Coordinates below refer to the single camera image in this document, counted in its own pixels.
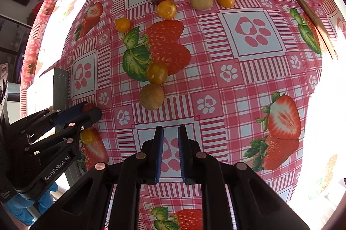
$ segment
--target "pink checkered tablecloth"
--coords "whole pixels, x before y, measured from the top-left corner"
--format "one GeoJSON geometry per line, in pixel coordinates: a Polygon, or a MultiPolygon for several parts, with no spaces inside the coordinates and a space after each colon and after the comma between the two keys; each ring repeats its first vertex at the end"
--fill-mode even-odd
{"type": "MultiPolygon", "coordinates": [[[[280,111],[277,105],[281,101],[289,109],[296,107],[292,112],[298,112],[295,117],[300,125],[295,123],[295,133],[287,136],[293,140],[284,140],[291,150],[278,167],[265,164],[264,156],[264,169],[258,174],[288,202],[301,171],[309,97],[319,82],[322,58],[329,54],[314,52],[303,40],[292,9],[302,18],[304,13],[295,0],[235,0],[231,9],[215,0],[205,11],[192,9],[190,0],[172,1],[177,5],[175,19],[184,25],[176,43],[185,46],[192,58],[163,84],[162,107],[148,111],[140,105],[139,91],[148,82],[130,78],[123,69],[126,45],[114,27],[115,20],[126,17],[131,28],[138,27],[143,36],[162,20],[150,0],[45,0],[25,52],[21,116],[26,116],[27,87],[42,73],[58,67],[70,73],[70,105],[86,100],[103,110],[96,128],[109,164],[139,151],[153,137],[155,127],[162,125],[160,183],[142,186],[139,211],[140,228],[154,229],[150,207],[167,206],[170,214],[182,208],[201,208],[200,187],[186,186],[180,178],[178,125],[185,125],[189,137],[219,161],[249,160],[248,165],[256,168],[260,151],[253,140],[277,130],[268,108],[272,114],[280,111]],[[75,31],[95,3],[103,7],[100,21],[76,40],[75,31]]],[[[336,34],[346,34],[345,20],[333,0],[305,1],[332,41],[337,40],[336,34]]]]}

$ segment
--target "blue glove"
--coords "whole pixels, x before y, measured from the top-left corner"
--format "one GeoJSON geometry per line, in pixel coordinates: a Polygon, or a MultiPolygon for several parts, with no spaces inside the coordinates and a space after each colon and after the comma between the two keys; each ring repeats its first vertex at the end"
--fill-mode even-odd
{"type": "MultiPolygon", "coordinates": [[[[53,199],[49,191],[56,192],[58,191],[58,185],[54,182],[51,187],[42,195],[38,200],[38,211],[41,214],[44,214],[46,210],[53,205],[53,199]]],[[[33,205],[34,202],[24,199],[21,195],[17,194],[11,200],[6,203],[8,211],[21,222],[27,225],[33,225],[33,216],[26,209],[33,205]]]]}

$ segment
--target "gray panel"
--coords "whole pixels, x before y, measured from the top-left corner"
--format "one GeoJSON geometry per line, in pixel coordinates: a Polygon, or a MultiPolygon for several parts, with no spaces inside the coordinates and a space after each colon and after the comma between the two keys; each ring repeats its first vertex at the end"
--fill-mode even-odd
{"type": "MultiPolygon", "coordinates": [[[[54,68],[53,74],[53,109],[65,110],[69,107],[68,103],[68,82],[69,72],[54,68]]],[[[56,126],[55,131],[60,131],[60,126],[56,126]]],[[[72,186],[80,177],[77,161],[74,161],[71,166],[65,171],[67,181],[72,186]]]]}

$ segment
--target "yellow cherry tomato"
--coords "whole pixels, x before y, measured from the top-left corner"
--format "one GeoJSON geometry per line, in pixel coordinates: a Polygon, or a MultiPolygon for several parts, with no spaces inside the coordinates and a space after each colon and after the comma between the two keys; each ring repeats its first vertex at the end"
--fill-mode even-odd
{"type": "Polygon", "coordinates": [[[115,28],[121,33],[128,31],[130,26],[131,23],[127,18],[120,18],[115,21],[115,28]]]}
{"type": "Polygon", "coordinates": [[[153,62],[146,71],[146,76],[151,84],[162,84],[167,79],[167,68],[161,62],[153,62]]]}
{"type": "Polygon", "coordinates": [[[95,142],[95,140],[96,140],[96,136],[95,136],[93,130],[90,130],[90,129],[85,129],[84,131],[82,131],[80,133],[80,136],[81,136],[82,142],[86,145],[89,145],[89,144],[95,142]]]}
{"type": "Polygon", "coordinates": [[[170,1],[162,1],[156,9],[158,16],[162,18],[173,18],[176,14],[176,5],[170,1]]]}
{"type": "Polygon", "coordinates": [[[217,0],[219,4],[225,8],[231,8],[234,6],[235,0],[217,0]]]}

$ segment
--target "wooden stick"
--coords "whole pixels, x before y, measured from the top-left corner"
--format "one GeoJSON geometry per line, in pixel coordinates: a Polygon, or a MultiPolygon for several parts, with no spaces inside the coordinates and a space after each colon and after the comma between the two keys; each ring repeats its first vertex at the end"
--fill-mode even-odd
{"type": "Polygon", "coordinates": [[[296,1],[303,8],[304,12],[308,15],[308,17],[311,19],[313,24],[316,26],[316,28],[317,28],[318,32],[320,33],[332,59],[337,60],[338,55],[334,50],[332,40],[330,39],[328,31],[326,30],[322,21],[319,19],[319,17],[316,15],[316,13],[310,8],[310,6],[304,0],[296,0],[296,1]]]}

